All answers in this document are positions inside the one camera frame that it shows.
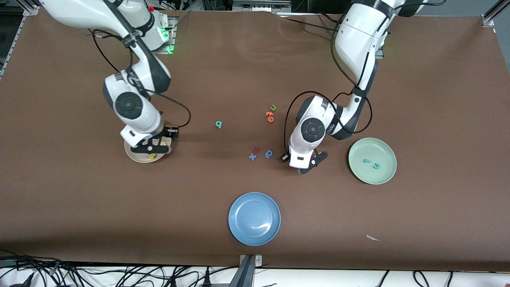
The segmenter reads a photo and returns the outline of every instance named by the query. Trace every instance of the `cable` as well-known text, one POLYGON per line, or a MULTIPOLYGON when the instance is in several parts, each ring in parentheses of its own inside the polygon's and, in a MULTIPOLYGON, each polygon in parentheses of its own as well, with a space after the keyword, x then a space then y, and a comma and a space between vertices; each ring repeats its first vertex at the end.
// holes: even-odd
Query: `cable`
POLYGON ((146 273, 145 275, 143 275, 142 277, 140 277, 140 279, 138 279, 138 281, 135 282, 135 284, 133 284, 133 286, 136 286, 137 284, 140 284, 143 281, 143 279, 147 278, 148 276, 150 276, 150 274, 158 269, 161 269, 163 266, 159 266, 159 267, 156 267, 154 269, 152 269, 151 271, 149 271, 148 273, 146 273))
MULTIPOLYGON (((213 272, 209 273, 209 275, 213 275, 214 273, 218 273, 218 272, 221 272, 221 271, 223 271, 223 270, 232 269, 232 268, 238 268, 238 267, 239 267, 239 266, 231 266, 231 267, 221 268, 221 269, 218 269, 218 270, 215 270, 215 271, 213 271, 213 272)), ((195 282, 191 283, 188 287, 191 287, 191 286, 193 286, 193 285, 197 285, 197 284, 200 282, 200 280, 204 279, 205 277, 206 277, 205 275, 204 275, 204 276, 202 276, 202 277, 200 277, 200 278, 199 278, 199 279, 197 279, 195 282)))
POLYGON ((344 71, 344 69, 342 68, 342 66, 340 66, 340 64, 338 63, 338 60, 337 60, 337 57, 335 57, 335 51, 334 51, 334 43, 335 43, 335 35, 337 34, 337 28, 338 26, 340 25, 340 23, 342 22, 342 19, 343 18, 343 15, 342 17, 340 17, 337 21, 337 24, 335 25, 335 28, 333 29, 333 33, 331 33, 331 40, 330 40, 330 43, 329 43, 329 49, 331 51, 331 57, 333 58, 333 61, 335 62, 335 64, 337 65, 338 69, 342 72, 342 74, 344 74, 344 76, 347 78, 347 80, 349 80, 349 82, 351 82, 354 87, 356 87, 357 89, 361 90, 360 87, 358 86, 358 84, 356 84, 356 82, 344 71))
MULTIPOLYGON (((289 105, 289 108, 287 109, 287 114, 285 115, 285 121, 284 121, 284 148, 285 148, 285 151, 287 152, 287 154, 289 154, 289 148, 288 148, 288 145, 287 145, 287 119, 289 118, 289 112, 290 112, 290 109, 292 108, 292 105, 294 104, 294 102, 302 95, 304 94, 307 94, 307 93, 314 93, 314 94, 317 94, 319 96, 321 96, 323 99, 327 100, 328 103, 331 105, 331 107, 333 108, 333 111, 335 111, 335 116, 338 117, 338 112, 337 112, 337 109, 335 108, 335 106, 333 105, 333 102, 328 98, 326 97, 325 95, 319 93, 319 92, 316 92, 316 91, 306 91, 306 92, 302 92, 300 93, 299 95, 297 95, 293 100, 292 102, 290 103, 289 105)), ((344 129, 346 132, 350 133, 350 134, 358 134, 358 133, 361 133, 363 131, 365 131, 369 126, 370 124, 372 123, 372 118, 373 118, 373 110, 372 110, 372 104, 370 103, 370 101, 368 100, 368 98, 364 98, 367 103, 368 103, 368 107, 370 108, 370 118, 368 119, 368 123, 366 124, 366 126, 358 131, 351 131, 347 128, 345 128, 345 126, 343 125, 342 121, 340 120, 340 118, 338 119, 338 123, 339 125, 342 127, 342 129, 344 129)))
MULTIPOLYGON (((79 271, 83 271, 83 272, 88 273, 88 274, 91 274, 91 275, 102 275, 102 274, 107 274, 107 273, 126 273, 124 270, 108 270, 108 271, 103 271, 103 272, 92 272, 92 271, 88 271, 88 270, 83 269, 83 268, 79 268, 78 270, 79 271)), ((138 275, 144 275, 145 274, 145 273, 141 273, 141 272, 130 272, 130 271, 128 271, 127 273, 138 274, 138 275)), ((167 276, 149 275, 149 277, 157 278, 157 279, 162 279, 162 280, 170 279, 170 277, 167 277, 167 276)))
POLYGON ((450 271, 450 277, 448 278, 448 282, 446 283, 446 287, 450 287, 451 280, 453 278, 453 271, 450 271))
POLYGON ((332 101, 332 102, 334 102, 334 101, 338 98, 338 96, 340 96, 341 94, 344 94, 344 95, 352 95, 352 91, 351 91, 350 93, 341 92, 341 93, 339 93, 338 95, 336 95, 336 97, 334 97, 331 101, 332 101))
MULTIPOLYGON (((92 39, 94 40, 94 44, 96 45, 96 48, 97 50, 99 51, 99 53, 101 53, 101 56, 110 64, 110 66, 116 71, 116 72, 119 72, 119 70, 112 64, 112 62, 110 62, 110 60, 108 60, 108 58, 106 57, 106 55, 103 53, 103 51, 101 50, 101 48, 99 47, 99 44, 97 44, 97 39, 96 39, 96 32, 102 32, 102 33, 105 33, 105 31, 102 31, 102 30, 99 30, 99 29, 94 29, 93 31, 91 31, 90 29, 88 29, 91 33, 92 33, 92 39)), ((108 38, 108 37, 115 37, 115 35, 113 34, 110 34, 108 36, 105 36, 105 37, 102 37, 102 38, 108 38)))
POLYGON ((12 251, 9 251, 9 250, 5 250, 5 249, 0 249, 0 251, 2 252, 6 252, 6 253, 10 253, 10 254, 13 254, 15 257, 17 257, 18 259, 20 259, 20 261, 23 261, 23 262, 26 262, 28 263, 29 265, 31 265, 32 267, 34 267, 34 269, 36 269, 36 271, 41 275, 41 278, 43 280, 43 283, 44 283, 44 287, 47 287, 47 283, 46 283, 46 279, 44 278, 42 271, 44 271, 46 274, 48 274, 48 276, 53 280, 53 282, 58 285, 58 281, 55 279, 55 277, 53 275, 51 275, 48 270, 46 270, 45 268, 43 268, 39 263, 37 263, 36 261, 32 260, 30 258, 30 256, 26 256, 26 255, 19 255, 15 252, 12 252, 12 251))
POLYGON ((386 279, 386 276, 388 275, 389 272, 390 272, 390 270, 386 270, 386 272, 382 276, 381 281, 379 282, 379 285, 377 285, 377 287, 381 287, 383 285, 384 279, 386 279))
POLYGON ((131 287, 136 287, 136 285, 146 283, 146 282, 150 282, 150 284, 152 284, 152 287, 155 287, 154 282, 152 282, 151 280, 144 280, 144 281, 137 282, 137 283, 131 285, 131 287))
MULTIPOLYGON (((99 45, 97 44, 97 41, 96 41, 96 39, 95 39, 95 33, 96 33, 96 32, 106 33, 106 34, 107 34, 107 36, 105 36, 105 37, 103 37, 103 38, 115 37, 117 40, 121 40, 121 38, 120 38, 119 36, 113 35, 113 34, 111 34, 111 33, 109 33, 109 32, 104 31, 104 30, 95 29, 95 30, 92 30, 92 31, 91 31, 91 30, 89 29, 89 31, 92 33, 92 38, 94 39, 94 43, 95 43, 95 45, 96 45, 97 49, 99 50, 99 52, 101 53, 101 55, 103 56, 103 58, 104 58, 104 59, 105 59, 105 60, 106 60, 106 61, 110 64, 110 66, 111 66, 112 68, 114 68, 117 72, 119 72, 119 70, 118 70, 118 69, 117 69, 117 68, 116 68, 116 67, 115 67, 115 66, 114 66, 114 65, 110 62, 110 60, 108 60, 108 58, 104 55, 104 53, 102 52, 101 48, 100 48, 100 47, 99 47, 99 45)), ((131 49, 130 49, 130 66, 131 66, 132 64, 133 64, 133 51, 131 51, 131 49)), ((129 83, 130 83, 132 86, 134 86, 134 87, 136 88, 135 83, 133 83, 133 82, 129 82, 129 83)), ((187 126, 187 125, 189 124, 189 122, 191 121, 191 111, 190 111, 190 109, 189 109, 188 107, 186 107, 183 103, 181 103, 181 102, 179 102, 179 101, 176 101, 176 100, 174 100, 174 99, 172 99, 172 98, 170 98, 170 97, 168 97, 168 96, 166 96, 166 95, 160 94, 160 93, 158 93, 158 92, 151 91, 151 90, 148 90, 148 89, 144 89, 144 90, 145 90, 145 91, 148 91, 148 92, 151 92, 151 93, 154 93, 154 94, 157 94, 157 95, 159 95, 160 97, 165 98, 165 99, 167 99, 167 100, 169 100, 169 101, 172 101, 172 102, 174 102, 174 103, 178 104, 179 106, 183 107, 184 109, 186 109, 186 111, 188 112, 188 121, 187 121, 185 124, 180 125, 180 126, 177 126, 177 127, 178 127, 178 128, 182 128, 182 127, 185 127, 185 126, 187 126)))
POLYGON ((181 103, 179 101, 176 101, 176 100, 174 100, 174 99, 172 99, 172 98, 170 98, 170 97, 168 97, 168 96, 166 96, 164 94, 160 94, 158 92, 147 90, 147 89, 144 89, 144 90, 147 91, 147 92, 151 92, 151 93, 157 94, 158 96, 160 96, 162 98, 165 98, 165 99, 167 99, 167 100, 169 100, 169 101, 171 101, 171 102, 173 102, 175 104, 178 104, 179 106, 183 107, 188 112, 188 121, 185 124, 183 124, 183 125, 177 126, 178 128, 183 128, 183 127, 187 126, 190 123, 190 121, 191 121, 191 111, 190 111, 190 109, 186 105, 184 105, 183 103, 181 103))
POLYGON ((324 12, 319 12, 319 14, 321 14, 322 16, 326 17, 329 21, 333 22, 333 23, 336 23, 338 22, 338 20, 335 20, 333 18, 331 18, 328 14, 324 13, 324 12))
POLYGON ((421 277, 423 277, 423 280, 425 280, 425 284, 427 285, 427 287, 430 287, 430 285, 428 284, 427 278, 425 278, 425 275, 423 275, 423 273, 421 273, 421 271, 413 271, 413 278, 414 278, 416 284, 418 284, 420 287, 425 287, 422 284, 420 284, 420 282, 418 282, 418 279, 416 278, 416 273, 420 274, 421 277))
MULTIPOLYGON (((160 5, 163 5, 163 0, 159 0, 160 5)), ((164 3, 169 9, 176 10, 176 8, 170 6, 168 3, 164 3)))
POLYGON ((310 25, 310 26, 319 27, 319 28, 322 28, 322 29, 333 31, 333 29, 328 28, 328 27, 324 27, 324 26, 320 26, 320 25, 315 25, 315 24, 312 24, 312 23, 307 23, 307 22, 303 22, 303 21, 299 21, 299 20, 294 20, 294 19, 289 19, 289 18, 285 18, 285 19, 287 19, 289 21, 298 22, 298 23, 301 23, 301 24, 310 25))
POLYGON ((301 5, 303 5, 304 1, 305 1, 305 0, 301 1, 301 3, 299 3, 299 5, 296 7, 296 9, 294 9, 294 10, 292 11, 292 13, 296 12, 296 10, 297 10, 297 9, 299 9, 299 7, 301 7, 301 5))

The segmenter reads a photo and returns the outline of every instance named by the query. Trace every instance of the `metal bracket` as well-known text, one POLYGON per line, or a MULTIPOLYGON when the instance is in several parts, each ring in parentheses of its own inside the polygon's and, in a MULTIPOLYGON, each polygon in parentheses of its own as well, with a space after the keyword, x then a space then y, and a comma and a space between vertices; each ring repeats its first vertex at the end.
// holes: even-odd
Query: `metal bracket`
POLYGON ((480 15, 480 21, 481 21, 481 25, 483 27, 494 27, 494 21, 491 20, 491 21, 486 23, 485 20, 484 20, 483 14, 480 15))
MULTIPOLYGON (((239 258, 239 265, 241 265, 241 263, 243 262, 243 260, 246 256, 247 256, 246 254, 241 254, 241 256, 239 258)), ((255 255, 255 267, 260 267, 260 266, 262 266, 262 254, 256 254, 255 255)))
POLYGON ((228 287, 252 287, 253 279, 255 278, 255 264, 257 255, 245 255, 242 259, 241 265, 237 269, 236 274, 228 287))
POLYGON ((37 13, 39 13, 40 7, 32 6, 32 8, 32 10, 25 10, 25 12, 23 12, 23 16, 35 16, 37 13))
POLYGON ((168 17, 168 42, 164 43, 157 50, 153 51, 154 54, 173 54, 173 49, 175 46, 175 38, 177 37, 177 24, 179 23, 179 17, 168 17))
POLYGON ((510 0, 498 0, 487 12, 482 14, 481 23, 484 27, 493 27, 494 18, 498 16, 503 10, 510 6, 510 0))
POLYGON ((37 2, 34 0, 16 0, 16 2, 23 8, 23 16, 35 16, 39 12, 37 2))
POLYGON ((19 24, 18 31, 16 31, 16 36, 14 36, 14 40, 12 41, 11 48, 9 49, 9 53, 7 54, 7 57, 5 58, 5 63, 2 66, 2 69, 0 70, 0 80, 2 79, 2 76, 4 75, 5 69, 7 68, 7 63, 9 63, 9 59, 11 59, 11 54, 14 51, 14 46, 16 45, 16 42, 18 41, 19 34, 21 33, 21 28, 23 28, 23 25, 25 24, 25 20, 27 19, 26 16, 23 17, 21 20, 21 23, 19 24))

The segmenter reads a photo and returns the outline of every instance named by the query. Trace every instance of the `power cord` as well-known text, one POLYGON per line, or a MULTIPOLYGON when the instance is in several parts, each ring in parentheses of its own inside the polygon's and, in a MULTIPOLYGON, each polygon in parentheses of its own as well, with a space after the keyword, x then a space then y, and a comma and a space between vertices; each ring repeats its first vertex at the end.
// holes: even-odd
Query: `power cord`
POLYGON ((324 27, 324 26, 320 26, 320 25, 315 25, 315 24, 312 24, 312 23, 303 22, 303 21, 299 21, 299 20, 289 19, 289 18, 285 18, 285 19, 287 19, 289 21, 292 21, 292 22, 297 22, 297 23, 301 23, 301 24, 305 24, 305 25, 314 26, 314 27, 318 27, 318 28, 322 28, 322 29, 333 31, 332 28, 328 28, 328 27, 324 27))
MULTIPOLYGON (((225 267, 225 268, 221 268, 221 269, 218 269, 218 270, 215 270, 215 271, 212 271, 209 273, 209 275, 213 275, 215 273, 218 273, 218 272, 221 272, 223 270, 227 270, 227 269, 232 269, 232 268, 238 268, 239 266, 231 266, 231 267, 225 267)), ((204 279, 206 276, 208 276, 207 274, 200 277, 199 279, 197 279, 195 282, 191 283, 188 287, 192 287, 192 286, 196 286, 200 280, 204 279)))
POLYGON ((301 3, 299 3, 299 5, 296 7, 296 9, 292 10, 292 13, 296 12, 297 9, 299 9, 299 7, 301 7, 301 5, 303 5, 303 3, 305 2, 306 0, 303 0, 301 1, 301 3))
POLYGON ((184 105, 183 103, 181 103, 181 102, 179 102, 177 100, 172 99, 171 97, 169 97, 167 95, 164 95, 164 94, 161 94, 161 93, 158 93, 158 92, 155 92, 155 91, 147 90, 147 89, 144 89, 144 90, 147 91, 147 92, 154 93, 154 94, 156 94, 156 95, 158 95, 158 96, 160 96, 160 97, 162 97, 164 99, 167 99, 167 100, 169 100, 169 101, 171 101, 171 102, 173 102, 173 103, 183 107, 188 112, 188 120, 183 125, 177 126, 178 128, 183 128, 183 127, 187 126, 190 123, 190 121, 191 121, 191 110, 186 105, 184 105))
POLYGON ((379 282, 379 285, 377 285, 377 287, 381 287, 383 285, 384 279, 386 279, 386 276, 388 275, 389 272, 390 272, 390 270, 386 270, 386 272, 382 276, 381 281, 379 282))
POLYGON ((202 284, 202 287, 211 287, 212 284, 211 284, 211 279, 209 278, 209 266, 207 266, 207 269, 206 269, 206 275, 204 276, 203 278, 203 284, 202 284))
MULTIPOLYGON (((450 287, 450 283, 451 283, 451 280, 453 278, 453 271, 449 271, 449 272, 450 272, 450 276, 448 277, 448 281, 446 282, 446 287, 450 287)), ((420 282, 418 282, 418 279, 416 278, 416 274, 420 274, 421 277, 423 278, 423 280, 425 281, 425 285, 427 287, 430 287, 430 285, 428 284, 428 281, 427 281, 427 278, 425 277, 425 275, 423 275, 423 273, 421 271, 417 271, 417 270, 413 271, 413 279, 416 282, 416 284, 418 284, 420 287, 425 287, 420 282)))
POLYGON ((324 13, 324 12, 319 12, 319 14, 321 14, 322 16, 326 17, 329 21, 333 22, 333 23, 336 23, 338 22, 338 20, 335 20, 333 18, 331 18, 328 14, 324 13))
POLYGON ((121 41, 121 40, 122 40, 122 38, 121 38, 120 36, 114 35, 114 34, 112 34, 112 33, 110 33, 110 32, 106 32, 106 31, 104 31, 104 30, 100 30, 100 29, 94 29, 94 30, 90 30, 90 29, 88 29, 88 30, 89 30, 89 32, 91 33, 91 35, 92 35, 92 39, 94 40, 94 44, 95 44, 95 46, 96 46, 97 50, 99 51, 99 53, 101 53, 101 56, 102 56, 102 57, 103 57, 103 58, 104 58, 104 59, 105 59, 105 60, 106 60, 106 61, 110 64, 110 66, 111 66, 111 67, 112 67, 115 71, 117 71, 117 72, 118 72, 119 70, 118 70, 118 69, 117 69, 117 68, 116 68, 116 67, 112 64, 112 62, 110 62, 110 60, 108 60, 108 58, 106 57, 106 55, 103 53, 103 51, 102 51, 102 50, 101 50, 101 48, 99 47, 99 44, 97 43, 97 39, 96 39, 96 37, 97 37, 97 38, 101 38, 101 39, 106 39, 106 38, 114 37, 115 39, 117 39, 117 40, 119 40, 119 41, 121 41), (96 34, 97 32, 104 33, 104 34, 106 34, 106 36, 98 36, 98 35, 96 34))

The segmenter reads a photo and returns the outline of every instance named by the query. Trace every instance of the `table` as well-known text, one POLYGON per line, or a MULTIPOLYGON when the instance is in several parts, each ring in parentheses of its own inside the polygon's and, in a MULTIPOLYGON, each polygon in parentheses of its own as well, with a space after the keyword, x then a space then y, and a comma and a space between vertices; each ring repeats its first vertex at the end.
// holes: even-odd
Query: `table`
MULTIPOLYGON (((86 30, 41 9, 0 82, 0 245, 81 261, 228 266, 258 253, 271 267, 507 271, 510 77, 496 35, 477 17, 397 18, 392 31, 370 128, 327 138, 319 150, 328 159, 300 176, 278 159, 289 103, 305 90, 352 88, 331 59, 329 31, 265 12, 190 12, 174 54, 158 57, 172 74, 166 94, 191 109, 191 123, 170 156, 139 164, 101 93, 113 70, 86 30), (388 183, 367 185, 349 170, 349 147, 363 137, 395 151, 388 183), (254 147, 275 156, 252 162, 254 147), (237 242, 227 225, 230 205, 251 191, 282 212, 261 247, 237 242)), ((99 44, 128 65, 116 40, 99 44)), ((153 103, 186 121, 182 108, 153 103)))

